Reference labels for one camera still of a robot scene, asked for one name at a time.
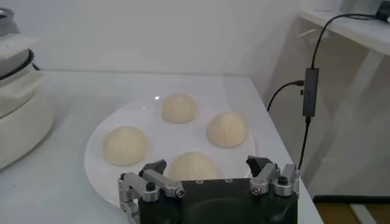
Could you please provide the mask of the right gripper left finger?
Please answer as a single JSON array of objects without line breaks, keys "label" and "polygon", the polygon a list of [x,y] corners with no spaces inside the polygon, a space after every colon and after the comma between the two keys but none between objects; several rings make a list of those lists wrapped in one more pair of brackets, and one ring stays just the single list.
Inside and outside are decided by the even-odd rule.
[{"label": "right gripper left finger", "polygon": [[127,215],[129,223],[140,223],[140,210],[135,200],[155,203],[162,196],[182,199],[183,184],[163,175],[166,161],[161,159],[146,164],[138,173],[122,173],[118,178],[119,207]]}]

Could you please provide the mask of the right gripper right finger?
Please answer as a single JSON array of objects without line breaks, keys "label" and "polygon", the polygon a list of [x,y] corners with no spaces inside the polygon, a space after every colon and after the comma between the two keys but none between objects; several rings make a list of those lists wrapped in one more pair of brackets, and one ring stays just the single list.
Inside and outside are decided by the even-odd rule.
[{"label": "right gripper right finger", "polygon": [[253,195],[264,195],[270,191],[279,197],[299,195],[300,170],[294,164],[287,164],[280,170],[268,158],[256,156],[248,156],[246,163],[252,174],[249,186]]}]

